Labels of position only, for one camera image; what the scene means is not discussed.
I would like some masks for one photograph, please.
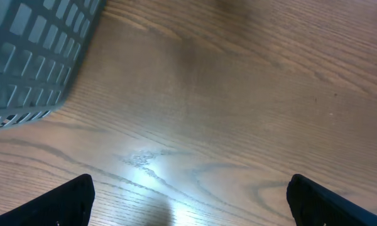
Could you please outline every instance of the black object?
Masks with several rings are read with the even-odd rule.
[[[59,108],[106,0],[0,0],[0,129]]]
[[[297,226],[377,226],[377,215],[296,174],[287,200]]]
[[[86,226],[95,198],[90,175],[81,175],[0,216],[0,226]]]

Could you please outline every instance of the table surface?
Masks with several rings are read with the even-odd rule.
[[[377,214],[377,0],[109,0],[65,105],[0,131],[0,214],[83,173],[91,225],[295,225],[294,173]]]

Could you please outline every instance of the wood grain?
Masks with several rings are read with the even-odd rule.
[[[91,225],[295,225],[294,173],[377,214],[377,1],[108,1],[64,107],[0,131],[0,214],[82,173]]]

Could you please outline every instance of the wooden table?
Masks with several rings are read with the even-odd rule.
[[[0,214],[82,173],[91,225],[295,225],[301,173],[377,214],[377,0],[112,0],[64,107],[0,131]]]

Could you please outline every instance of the gray plastic basket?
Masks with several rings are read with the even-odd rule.
[[[105,0],[0,0],[0,129],[33,122],[69,93]]]

